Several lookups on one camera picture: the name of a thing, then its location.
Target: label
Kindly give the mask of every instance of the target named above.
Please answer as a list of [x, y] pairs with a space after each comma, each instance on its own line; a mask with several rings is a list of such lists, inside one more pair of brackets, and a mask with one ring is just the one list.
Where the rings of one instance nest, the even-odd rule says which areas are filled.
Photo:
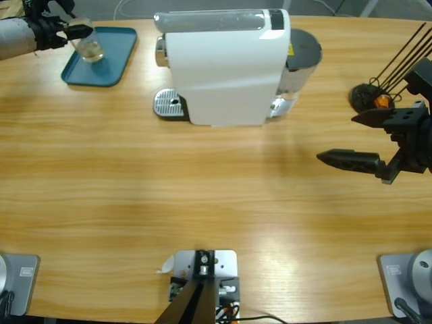
[[388, 265], [387, 266], [387, 273], [389, 275], [400, 275], [402, 272], [400, 271], [399, 265]]
[[290, 43], [290, 47], [288, 48], [288, 55], [289, 56], [294, 56], [294, 48], [292, 46], [292, 44]]
[[33, 277], [34, 268], [21, 268], [20, 277]]

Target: glass cup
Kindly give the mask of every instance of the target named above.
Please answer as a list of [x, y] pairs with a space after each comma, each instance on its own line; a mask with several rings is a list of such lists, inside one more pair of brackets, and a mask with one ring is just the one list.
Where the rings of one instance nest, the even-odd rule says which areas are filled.
[[[92, 21], [88, 18], [76, 18], [71, 20], [69, 26], [75, 25], [87, 25], [93, 28]], [[93, 32], [86, 38], [74, 39], [70, 42], [75, 47], [76, 52], [80, 54], [82, 59], [86, 62], [94, 63], [103, 58], [104, 50], [94, 28]]]

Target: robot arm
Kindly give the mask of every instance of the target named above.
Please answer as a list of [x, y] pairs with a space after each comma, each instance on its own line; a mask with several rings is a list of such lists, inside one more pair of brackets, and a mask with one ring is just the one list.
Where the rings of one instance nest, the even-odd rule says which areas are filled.
[[[60, 17], [49, 17], [48, 2], [52, 0], [22, 0], [24, 17], [0, 20], [0, 61], [11, 57], [58, 49], [72, 39], [85, 38], [92, 33], [92, 28], [85, 25], [69, 27]], [[72, 18], [74, 0], [55, 0]], [[57, 35], [65, 32], [67, 38]]]
[[[408, 91], [421, 94], [432, 104], [432, 61], [422, 58], [405, 75]], [[411, 108], [369, 109], [352, 121], [383, 128], [399, 146], [393, 159], [386, 164], [377, 153], [333, 149], [317, 155], [322, 162], [347, 171], [375, 174], [384, 184], [391, 184], [400, 171], [432, 172], [432, 115], [424, 101], [417, 100]]]

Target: teal tray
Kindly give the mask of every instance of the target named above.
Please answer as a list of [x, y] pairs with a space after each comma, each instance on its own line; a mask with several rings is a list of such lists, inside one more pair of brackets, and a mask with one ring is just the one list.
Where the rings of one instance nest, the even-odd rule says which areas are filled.
[[96, 27], [105, 54], [96, 63], [85, 62], [75, 51], [66, 64], [61, 79], [81, 86], [114, 86], [122, 78], [136, 42], [136, 31], [123, 27]]

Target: wood grain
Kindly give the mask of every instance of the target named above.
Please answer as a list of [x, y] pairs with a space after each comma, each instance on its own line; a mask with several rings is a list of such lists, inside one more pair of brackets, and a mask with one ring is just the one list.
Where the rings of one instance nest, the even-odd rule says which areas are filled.
[[22, 0], [6, 0], [0, 2], [0, 19], [20, 17], [24, 15]]
[[171, 79], [155, 65], [153, 22], [101, 24], [139, 35], [113, 88], [63, 83], [71, 47], [0, 62], [0, 250], [41, 257], [30, 314], [154, 321], [168, 304], [169, 276], [155, 272], [169, 255], [230, 248], [243, 315], [389, 316], [376, 259], [432, 246], [431, 177], [385, 186], [315, 155], [393, 155], [383, 130], [350, 121], [347, 94], [419, 22], [293, 17], [323, 61], [288, 116], [241, 128], [159, 120], [153, 97]]

